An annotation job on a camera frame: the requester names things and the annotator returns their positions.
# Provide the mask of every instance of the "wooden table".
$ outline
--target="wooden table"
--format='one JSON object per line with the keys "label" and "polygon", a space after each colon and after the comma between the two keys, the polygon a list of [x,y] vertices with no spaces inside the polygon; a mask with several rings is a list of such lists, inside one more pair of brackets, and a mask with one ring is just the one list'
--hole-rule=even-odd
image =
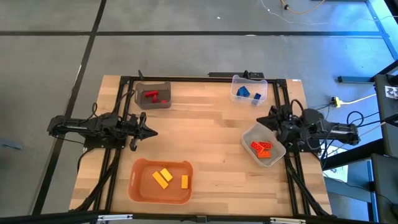
{"label": "wooden table", "polygon": [[[120,76],[104,76],[97,114],[113,109],[119,79]],[[289,98],[298,99],[306,106],[301,81],[287,80],[287,86]],[[111,212],[292,216],[284,160],[271,167],[259,167],[241,145],[243,132],[256,123],[256,118],[266,116],[275,104],[272,85],[268,85],[266,102],[258,107],[232,102],[230,88],[230,83],[172,82],[171,108],[145,110],[146,124],[159,135],[139,141],[136,152],[128,146],[122,150]],[[131,100],[129,112],[141,111]],[[300,114],[297,107],[294,111]],[[97,184],[103,156],[104,149],[95,149],[82,159],[71,209],[79,206]],[[189,161],[194,169],[191,200],[185,205],[132,201],[127,187],[131,167],[138,158]],[[306,186],[331,213],[319,161],[310,153],[301,153],[301,159]],[[105,186],[100,208],[104,208],[107,191]],[[302,213],[297,186],[296,195]]]}

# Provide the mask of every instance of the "orange tray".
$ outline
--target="orange tray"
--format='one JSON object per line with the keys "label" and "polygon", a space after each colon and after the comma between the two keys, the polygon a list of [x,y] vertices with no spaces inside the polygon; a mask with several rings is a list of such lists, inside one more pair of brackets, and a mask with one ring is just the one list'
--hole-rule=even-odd
{"label": "orange tray", "polygon": [[[173,179],[169,186],[163,189],[153,178],[154,172],[166,168]],[[181,176],[188,175],[188,189],[181,189]],[[136,202],[168,203],[183,205],[192,196],[193,168],[188,161],[165,162],[138,159],[132,166],[129,196]]]}

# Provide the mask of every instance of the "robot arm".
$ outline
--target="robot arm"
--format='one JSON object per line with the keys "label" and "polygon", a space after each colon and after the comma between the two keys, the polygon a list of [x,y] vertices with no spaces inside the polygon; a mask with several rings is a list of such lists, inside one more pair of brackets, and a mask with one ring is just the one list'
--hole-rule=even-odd
{"label": "robot arm", "polygon": [[143,140],[157,135],[156,131],[146,126],[145,121],[144,112],[139,118],[132,114],[129,121],[123,121],[115,113],[105,113],[90,119],[56,116],[51,119],[47,131],[51,136],[69,132],[78,133],[85,137],[85,147],[124,147],[127,137],[132,136],[130,148],[135,151],[138,139]]}
{"label": "robot arm", "polygon": [[277,139],[283,145],[308,144],[308,139],[335,139],[342,143],[359,143],[358,129],[355,124],[331,123],[314,109],[305,109],[300,117],[293,115],[292,105],[283,105],[278,110],[272,106],[269,115],[258,118],[257,122],[272,131],[277,131]]}

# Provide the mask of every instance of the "concrete floor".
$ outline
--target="concrete floor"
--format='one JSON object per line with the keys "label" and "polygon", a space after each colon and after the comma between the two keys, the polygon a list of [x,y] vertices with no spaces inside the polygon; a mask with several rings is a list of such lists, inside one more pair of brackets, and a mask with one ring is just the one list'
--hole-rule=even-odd
{"label": "concrete floor", "polygon": [[[371,15],[363,2],[326,2],[303,16],[284,11],[279,1],[263,2],[289,21],[328,24],[288,24],[269,14],[260,0],[115,0],[108,1],[99,30],[377,31],[373,21],[366,20]],[[300,11],[316,3],[302,0],[291,7]],[[0,1],[0,30],[91,30],[99,4],[100,0]],[[382,7],[383,2],[373,4]],[[383,21],[391,27],[393,22]],[[24,145],[22,151],[0,149],[0,217],[29,213],[53,142],[47,125],[51,117],[64,112],[87,40],[0,37],[0,139]],[[332,96],[351,101],[373,94],[372,85],[338,84],[336,78],[370,77],[391,62],[380,37],[97,37],[73,117],[90,114],[102,76],[107,74],[137,75],[141,69],[147,76],[205,77],[208,72],[260,71],[267,78],[301,79],[307,103],[314,107]],[[376,98],[332,108],[328,119],[345,123],[353,110],[376,112]],[[376,130],[361,137],[361,144],[380,137]],[[68,138],[82,140],[72,134]],[[80,154],[80,145],[64,143],[45,213],[67,211]],[[333,212],[335,201],[331,199]]]}

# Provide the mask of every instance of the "yellow block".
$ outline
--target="yellow block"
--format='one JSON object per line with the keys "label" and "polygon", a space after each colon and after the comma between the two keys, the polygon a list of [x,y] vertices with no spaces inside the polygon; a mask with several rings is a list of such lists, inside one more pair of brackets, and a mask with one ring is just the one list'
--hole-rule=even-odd
{"label": "yellow block", "polygon": [[166,168],[162,169],[162,171],[161,171],[160,173],[163,175],[163,177],[164,177],[168,182],[169,182],[170,180],[173,179],[173,176],[169,173],[169,171],[168,171]]}
{"label": "yellow block", "polygon": [[188,175],[182,175],[181,188],[182,189],[188,189]]}
{"label": "yellow block", "polygon": [[152,176],[160,184],[160,186],[163,187],[163,189],[165,189],[167,186],[169,186],[169,184],[166,182],[166,180],[163,179],[163,177],[160,175],[159,172],[157,172],[157,171],[154,172],[154,174],[152,174]]}

